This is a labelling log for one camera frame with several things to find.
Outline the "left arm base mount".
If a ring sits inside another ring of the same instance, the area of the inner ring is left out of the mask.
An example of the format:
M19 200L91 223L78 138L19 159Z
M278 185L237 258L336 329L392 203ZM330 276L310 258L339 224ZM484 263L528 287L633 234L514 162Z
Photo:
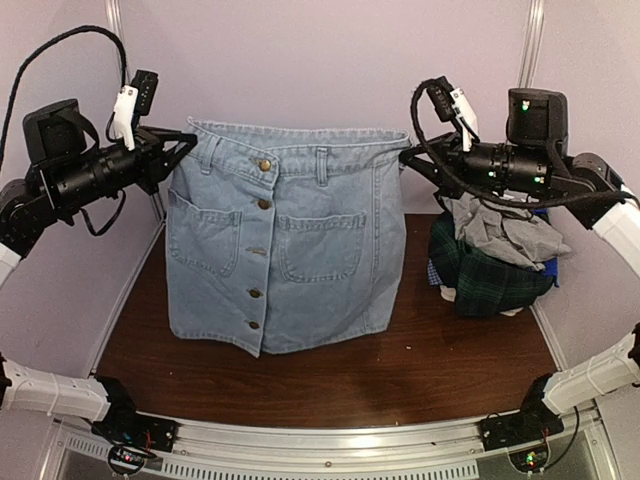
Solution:
M161 467L162 455L173 451L178 432L175 420L139 413L133 402L124 398L112 404L101 421L87 420L87 423L93 434L110 445L107 465L123 478L146 467Z

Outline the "right aluminium post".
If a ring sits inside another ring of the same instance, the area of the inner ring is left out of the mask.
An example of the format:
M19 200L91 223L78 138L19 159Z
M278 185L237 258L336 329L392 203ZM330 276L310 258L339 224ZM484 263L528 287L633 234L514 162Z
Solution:
M533 86L544 33L545 3L545 0L531 0L529 2L517 77L518 88Z

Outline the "blue checked cloth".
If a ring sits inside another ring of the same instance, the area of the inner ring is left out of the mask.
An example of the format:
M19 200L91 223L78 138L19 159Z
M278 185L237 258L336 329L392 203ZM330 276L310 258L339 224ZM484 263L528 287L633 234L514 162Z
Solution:
M427 279L431 286L444 285L444 282L432 260L429 260L427 264Z

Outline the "grey shirt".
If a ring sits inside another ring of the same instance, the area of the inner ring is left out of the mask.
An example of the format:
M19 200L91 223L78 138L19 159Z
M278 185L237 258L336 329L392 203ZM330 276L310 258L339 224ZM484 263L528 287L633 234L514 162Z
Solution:
M563 235L547 221L511 207L491 207L476 197L445 197L455 239L508 264L541 272L544 263L572 252Z

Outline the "left aluminium post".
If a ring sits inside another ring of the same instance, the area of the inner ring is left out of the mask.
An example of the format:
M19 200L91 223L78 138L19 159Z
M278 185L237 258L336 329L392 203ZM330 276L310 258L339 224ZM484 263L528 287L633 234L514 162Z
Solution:
M125 43L120 1L105 0L104 6L108 28L120 39L122 43ZM150 201L156 220L158 222L162 222L165 218L166 211L161 195L159 193L152 194L150 196Z

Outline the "light blue denim skirt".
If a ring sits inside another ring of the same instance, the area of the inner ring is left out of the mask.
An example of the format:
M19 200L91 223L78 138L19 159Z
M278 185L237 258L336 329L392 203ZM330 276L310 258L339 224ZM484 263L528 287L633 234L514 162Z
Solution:
M168 190L169 325L289 354L387 329L406 226L407 132L190 119Z

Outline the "aluminium front rail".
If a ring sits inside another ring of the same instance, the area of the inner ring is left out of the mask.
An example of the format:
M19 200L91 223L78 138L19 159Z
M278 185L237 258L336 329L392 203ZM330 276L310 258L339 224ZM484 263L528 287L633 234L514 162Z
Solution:
M550 454L538 479L618 479L594 403L562 419L563 432L487 450L480 418L378 428L260 428L180 420L173 448L138 479L529 479L526 457Z

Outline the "dark green plaid garment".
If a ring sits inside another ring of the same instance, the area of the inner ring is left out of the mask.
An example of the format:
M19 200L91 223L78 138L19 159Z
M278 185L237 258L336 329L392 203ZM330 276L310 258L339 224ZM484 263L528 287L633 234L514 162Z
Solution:
M527 308L553 287L542 271L505 263L456 240L453 218L447 212L431 227L428 258L444 286L456 289L455 311L461 316L490 317Z

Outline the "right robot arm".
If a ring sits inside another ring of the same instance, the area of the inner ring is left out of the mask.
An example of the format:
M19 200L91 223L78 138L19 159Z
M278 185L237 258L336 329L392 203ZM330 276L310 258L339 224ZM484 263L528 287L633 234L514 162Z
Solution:
M423 81L410 100L417 144L400 160L436 185L442 197L467 193L502 211L565 208L611 249L595 261L599 272L580 282L588 306L621 312L630 291L623 280L639 277L637 197L601 157L568 154L564 94L513 88L508 109L505 141L483 141L464 92L445 78ZM617 267L622 280L614 277Z

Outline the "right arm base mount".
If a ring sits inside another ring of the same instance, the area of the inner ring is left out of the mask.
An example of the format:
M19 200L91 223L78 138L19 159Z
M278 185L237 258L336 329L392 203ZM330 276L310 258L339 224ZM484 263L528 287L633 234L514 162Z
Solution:
M478 423L484 450L511 449L509 460L519 473L543 473L552 464L550 437L564 431L542 396L531 388L515 413L491 413Z

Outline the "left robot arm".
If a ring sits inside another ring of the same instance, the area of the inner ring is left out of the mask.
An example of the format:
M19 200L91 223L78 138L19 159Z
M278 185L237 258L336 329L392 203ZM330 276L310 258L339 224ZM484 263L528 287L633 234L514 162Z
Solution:
M56 102L27 115L24 137L31 165L22 179L1 191L1 278L7 280L33 251L46 229L74 224L81 215L88 233L105 235L117 214L94 227L88 205L110 198L123 205L126 190L135 185L153 196L159 185L196 146L191 133L139 125L151 102L125 88L111 116L114 139L107 147L79 111L75 99ZM1 323L30 326L28 314L45 322L43 334L52 346L73 353L73 331L94 333L109 322L106 309L116 303L107 288L112 273L134 272L155 228L134 222L117 239L106 241L96 253L76 252L63 240L50 244L54 268L34 272L21 292L1 296ZM60 414L103 423L123 444L137 442L144 433L142 419L122 384L113 378L71 378L49 370L28 369L1 361L1 406Z

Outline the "aluminium post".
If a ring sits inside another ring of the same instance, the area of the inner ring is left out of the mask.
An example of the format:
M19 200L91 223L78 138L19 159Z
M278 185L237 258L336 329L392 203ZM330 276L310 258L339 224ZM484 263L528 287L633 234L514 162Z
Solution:
M105 0L104 6L108 28L120 39L122 43L125 43L120 1ZM150 201L156 220L158 222L162 222L165 218L166 211L161 195L159 193L152 194L150 196Z
M531 0L529 2L517 77L518 88L533 86L544 33L545 3L545 0Z

